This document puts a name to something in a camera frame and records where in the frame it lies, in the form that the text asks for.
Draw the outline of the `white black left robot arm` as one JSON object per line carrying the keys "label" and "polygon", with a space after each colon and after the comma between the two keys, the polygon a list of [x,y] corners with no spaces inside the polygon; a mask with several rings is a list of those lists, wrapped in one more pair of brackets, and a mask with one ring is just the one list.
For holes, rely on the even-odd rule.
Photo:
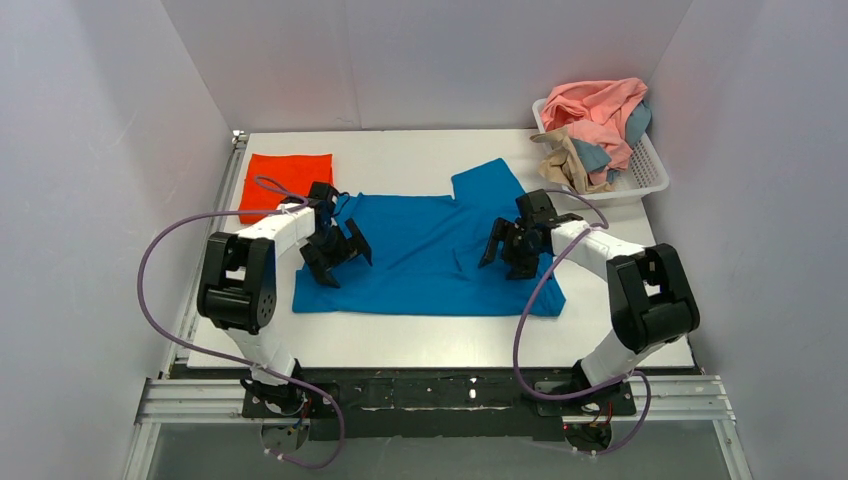
{"label": "white black left robot arm", "polygon": [[299,363],[274,318],[277,263],[298,249],[307,272],[321,286],[338,288],[333,269],[372,249],[351,218],[343,226],[330,213],[306,207],[279,211],[237,232],[215,232],[207,240],[197,297],[198,313],[236,343],[252,379],[272,387],[290,382]]}

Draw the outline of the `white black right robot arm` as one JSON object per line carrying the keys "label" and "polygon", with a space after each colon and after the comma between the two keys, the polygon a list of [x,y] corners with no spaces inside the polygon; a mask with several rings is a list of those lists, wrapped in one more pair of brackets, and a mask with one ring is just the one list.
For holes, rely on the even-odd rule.
{"label": "white black right robot arm", "polygon": [[607,285],[611,330],[572,368],[572,386],[560,399],[575,399],[622,382],[648,356],[700,325],[700,312],[678,252],[668,244],[643,246],[604,232],[574,216],[544,223],[498,218],[479,262],[501,258],[510,280],[539,275],[522,314],[529,315],[552,276],[539,273],[541,254],[555,264],[569,258]]}

